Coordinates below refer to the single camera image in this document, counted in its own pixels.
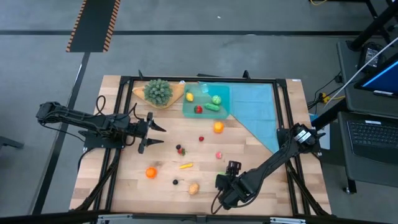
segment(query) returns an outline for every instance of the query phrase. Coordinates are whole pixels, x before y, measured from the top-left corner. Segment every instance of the laptop keyboard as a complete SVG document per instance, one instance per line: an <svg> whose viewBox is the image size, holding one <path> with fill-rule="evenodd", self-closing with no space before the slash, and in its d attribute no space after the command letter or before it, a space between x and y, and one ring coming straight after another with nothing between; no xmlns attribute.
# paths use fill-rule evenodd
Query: laptop keyboard
<svg viewBox="0 0 398 224"><path fill-rule="evenodd" d="M348 121L353 144L398 149L398 126Z"/></svg>

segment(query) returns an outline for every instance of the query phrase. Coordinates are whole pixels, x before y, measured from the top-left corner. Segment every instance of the orange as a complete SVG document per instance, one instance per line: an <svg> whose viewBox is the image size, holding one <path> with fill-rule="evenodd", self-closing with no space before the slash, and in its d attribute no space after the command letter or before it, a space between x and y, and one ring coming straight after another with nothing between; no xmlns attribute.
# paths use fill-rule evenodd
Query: orange
<svg viewBox="0 0 398 224"><path fill-rule="evenodd" d="M156 168L155 167L149 167L146 171L145 171L145 175L150 178L153 179L156 176Z"/></svg>
<svg viewBox="0 0 398 224"><path fill-rule="evenodd" d="M224 124L222 122L214 123L214 132L215 133L222 133L224 130Z"/></svg>

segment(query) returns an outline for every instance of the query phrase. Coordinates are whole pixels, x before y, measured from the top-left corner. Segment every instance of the red strawberry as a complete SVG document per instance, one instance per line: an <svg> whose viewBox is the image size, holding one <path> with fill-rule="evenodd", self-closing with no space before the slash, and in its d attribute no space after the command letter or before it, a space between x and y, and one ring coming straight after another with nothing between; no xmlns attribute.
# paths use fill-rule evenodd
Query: red strawberry
<svg viewBox="0 0 398 224"><path fill-rule="evenodd" d="M184 149L184 148L180 148L180 149L178 150L178 153L179 153L180 155L185 156L185 149Z"/></svg>

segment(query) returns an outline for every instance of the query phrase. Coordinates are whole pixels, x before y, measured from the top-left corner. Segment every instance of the green plastic tray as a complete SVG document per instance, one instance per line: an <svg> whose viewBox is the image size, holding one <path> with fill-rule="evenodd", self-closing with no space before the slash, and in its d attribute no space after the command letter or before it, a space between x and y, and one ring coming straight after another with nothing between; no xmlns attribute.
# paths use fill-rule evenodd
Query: green plastic tray
<svg viewBox="0 0 398 224"><path fill-rule="evenodd" d="M193 94L193 102L189 102L185 94L190 92ZM205 103L212 103L211 97L218 95L221 97L219 111L208 110L204 107ZM188 118L207 118L207 119L226 119L229 115L229 87L226 85L215 84L185 84L184 102L182 112ZM201 106L203 112L195 113L195 106Z"/></svg>

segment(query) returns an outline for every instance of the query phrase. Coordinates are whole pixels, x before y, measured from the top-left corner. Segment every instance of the white cable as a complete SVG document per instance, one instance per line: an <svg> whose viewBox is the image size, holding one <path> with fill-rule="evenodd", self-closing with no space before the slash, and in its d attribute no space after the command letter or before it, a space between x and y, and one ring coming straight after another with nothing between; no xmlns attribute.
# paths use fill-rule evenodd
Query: white cable
<svg viewBox="0 0 398 224"><path fill-rule="evenodd" d="M352 76L352 77L350 78L350 80L348 80L348 82L346 82L346 83L343 85L343 87L341 87L341 88L337 91L337 93L335 93L335 94L330 98L330 100L326 103L326 105L323 107L323 109L325 109L325 107L328 106L328 104L332 101L332 99L334 99L334 98L337 96L337 94L339 94L342 90L344 90L344 88L346 88L346 86L347 86L348 84L351 83L351 81L357 76L357 74L359 74L359 73L363 70L364 67L366 67L369 63L371 63L371 61L373 61L373 59L375 59L377 56L379 56L379 54L381 54L384 50L386 50L388 47L390 47L390 46L391 46L395 41L397 41L397 40L398 40L398 37L395 38L395 40L393 40L390 44L388 44L387 46L385 46L379 53L377 53L375 56L373 56L373 58L372 58L371 60L369 60L368 62L366 62L366 64L365 64L364 66L362 66L362 68L359 69L359 70L355 73L355 75Z"/></svg>

